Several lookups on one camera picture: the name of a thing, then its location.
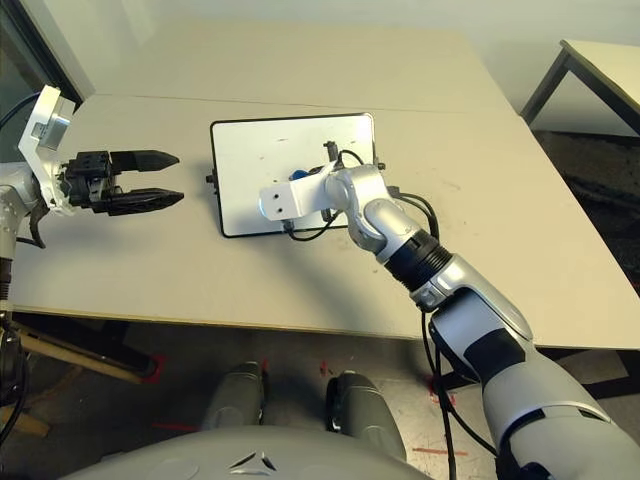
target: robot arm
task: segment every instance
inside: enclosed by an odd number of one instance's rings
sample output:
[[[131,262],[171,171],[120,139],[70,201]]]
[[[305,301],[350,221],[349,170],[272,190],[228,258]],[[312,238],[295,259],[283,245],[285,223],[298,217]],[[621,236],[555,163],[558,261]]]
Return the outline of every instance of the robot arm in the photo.
[[[23,356],[9,303],[16,241],[44,248],[38,222],[49,211],[73,215],[78,208],[91,208],[95,213],[126,215],[165,208],[183,198],[182,193],[159,188],[125,193],[116,183],[116,176],[125,170],[161,170],[178,163],[177,158],[163,152],[81,152],[75,159],[61,162],[57,148],[73,108],[73,102],[63,98],[59,90],[44,87],[18,145],[24,160],[0,163],[0,406],[15,401],[18,384],[23,384],[24,392],[26,383],[21,374],[26,370],[21,366],[24,362],[13,361]],[[20,224],[26,217],[32,239],[19,239]]]
[[[612,471],[637,478],[638,445],[536,351],[529,325],[509,300],[404,213],[375,166],[331,162],[315,175],[262,190],[260,206],[274,221],[344,211],[353,241],[376,255],[420,309],[434,312],[433,341],[458,373],[482,384],[499,478],[601,479]]]

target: background table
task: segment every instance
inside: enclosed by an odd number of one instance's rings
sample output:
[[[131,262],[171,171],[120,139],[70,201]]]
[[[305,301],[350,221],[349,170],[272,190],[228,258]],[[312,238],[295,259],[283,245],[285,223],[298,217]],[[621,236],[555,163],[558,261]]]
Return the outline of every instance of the background table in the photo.
[[[522,109],[531,124],[572,72],[640,135],[640,47],[562,40],[562,50]]]
[[[344,230],[298,244],[225,239],[204,177],[214,120],[347,109],[97,95],[77,112],[63,155],[157,148],[181,159],[122,176],[125,189],[185,192],[173,207],[108,218],[47,216],[47,250],[18,247],[23,311],[416,338],[404,287]],[[371,110],[388,184],[424,195],[443,243],[527,316],[539,344],[637,348],[640,302],[524,122],[503,113]]]

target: black frame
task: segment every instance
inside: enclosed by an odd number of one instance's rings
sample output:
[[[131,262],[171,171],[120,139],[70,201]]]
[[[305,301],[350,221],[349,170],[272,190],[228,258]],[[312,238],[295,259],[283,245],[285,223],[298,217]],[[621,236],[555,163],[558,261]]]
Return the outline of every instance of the black frame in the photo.
[[[64,72],[55,56],[45,43],[31,17],[20,0],[3,0],[1,7],[14,25],[18,34],[27,45],[50,82],[59,88],[62,96],[74,102],[76,108],[82,104],[82,97]]]
[[[567,72],[571,72],[640,135],[640,110],[635,102],[629,100],[624,92],[612,87],[600,75],[594,73],[594,69],[589,65],[586,59],[573,52],[570,46],[563,42],[562,50],[527,101],[520,116],[527,125],[531,125]]]
[[[243,238],[243,237],[260,237],[263,235],[282,235],[286,232],[264,232],[264,233],[248,233],[245,235],[227,235],[224,232],[224,221],[222,220],[222,199],[220,195],[220,181],[218,179],[218,165],[216,163],[216,148],[213,143],[213,127],[218,123],[250,123],[250,122],[269,122],[274,120],[304,120],[308,118],[333,118],[333,117],[353,117],[356,115],[370,115],[373,118],[373,115],[367,112],[355,112],[355,113],[335,113],[328,115],[300,115],[294,117],[269,117],[269,118],[241,118],[235,120],[216,120],[209,125],[209,136],[211,137],[211,155],[213,156],[213,171],[212,171],[212,179],[214,186],[214,196],[216,197],[216,201],[218,204],[218,218],[220,219],[220,233],[224,238]],[[378,156],[376,154],[376,142],[375,142],[375,132],[373,136],[373,142],[371,142],[371,148],[373,151],[373,163],[374,165],[377,163]],[[318,228],[303,228],[303,229],[295,229],[295,232],[314,232],[322,230],[324,227]],[[335,226],[329,227],[329,229],[339,229],[339,228],[347,228],[346,226]]]

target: logo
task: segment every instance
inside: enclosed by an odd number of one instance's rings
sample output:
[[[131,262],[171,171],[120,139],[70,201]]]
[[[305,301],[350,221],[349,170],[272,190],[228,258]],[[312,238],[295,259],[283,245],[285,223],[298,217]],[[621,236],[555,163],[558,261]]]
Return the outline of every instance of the logo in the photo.
[[[269,460],[269,457],[264,452],[260,452],[260,455],[257,452],[247,455],[230,465],[229,470],[231,475],[260,475],[267,477],[277,471],[273,462]]]

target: wall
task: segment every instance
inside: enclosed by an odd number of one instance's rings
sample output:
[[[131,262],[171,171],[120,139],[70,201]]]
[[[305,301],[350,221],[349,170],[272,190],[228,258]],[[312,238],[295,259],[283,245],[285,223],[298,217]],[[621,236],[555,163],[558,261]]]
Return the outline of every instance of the wall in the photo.
[[[58,29],[54,48],[69,48],[75,56],[76,73],[89,82],[117,67],[124,55],[163,25],[185,16],[459,30],[472,42],[516,110],[553,61],[561,38],[640,45],[640,0],[23,1],[48,9],[55,25],[43,28],[45,34],[56,37],[48,30]],[[65,61],[74,63],[72,58]],[[574,78],[565,79],[534,127],[633,134]]]

